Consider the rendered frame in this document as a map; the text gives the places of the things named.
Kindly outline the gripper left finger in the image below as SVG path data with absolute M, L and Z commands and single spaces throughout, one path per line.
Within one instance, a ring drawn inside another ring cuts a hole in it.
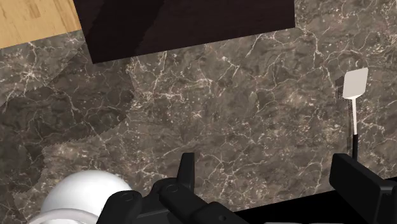
M 195 154 L 183 153 L 175 178 L 160 179 L 143 197 L 135 190 L 112 194 L 96 224 L 249 224 L 219 202 L 194 193 Z

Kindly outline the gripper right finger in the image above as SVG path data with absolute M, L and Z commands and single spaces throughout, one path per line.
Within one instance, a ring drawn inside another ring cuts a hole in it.
M 368 224 L 397 224 L 397 181 L 382 179 L 349 155 L 336 153 L 329 182 Z

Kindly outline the white round object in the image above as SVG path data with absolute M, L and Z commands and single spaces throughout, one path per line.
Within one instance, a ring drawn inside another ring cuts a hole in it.
M 40 213 L 28 224 L 96 224 L 107 199 L 130 189 L 122 178 L 106 171 L 76 172 L 51 189 Z

